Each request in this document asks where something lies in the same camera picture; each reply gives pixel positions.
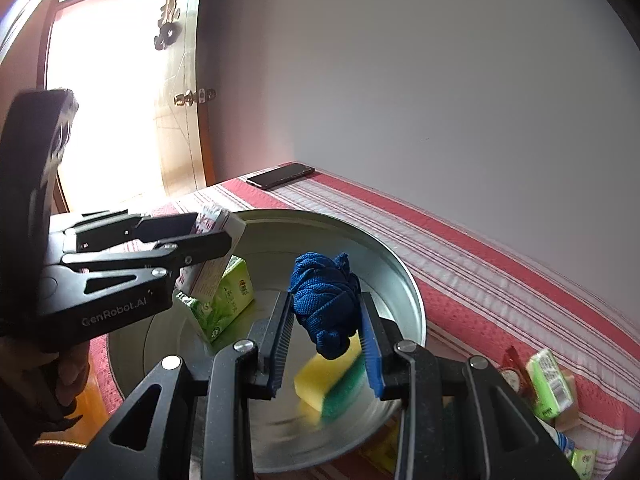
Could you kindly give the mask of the person's left hand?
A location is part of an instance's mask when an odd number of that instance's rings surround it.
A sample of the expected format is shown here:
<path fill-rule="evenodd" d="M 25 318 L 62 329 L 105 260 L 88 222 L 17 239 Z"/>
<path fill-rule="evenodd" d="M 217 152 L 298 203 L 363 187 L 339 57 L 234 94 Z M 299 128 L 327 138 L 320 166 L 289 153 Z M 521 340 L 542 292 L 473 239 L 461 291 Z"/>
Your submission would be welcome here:
<path fill-rule="evenodd" d="M 70 409 L 85 390 L 88 342 L 44 353 L 28 341 L 1 339 L 1 416 L 20 441 L 75 425 Z"/>

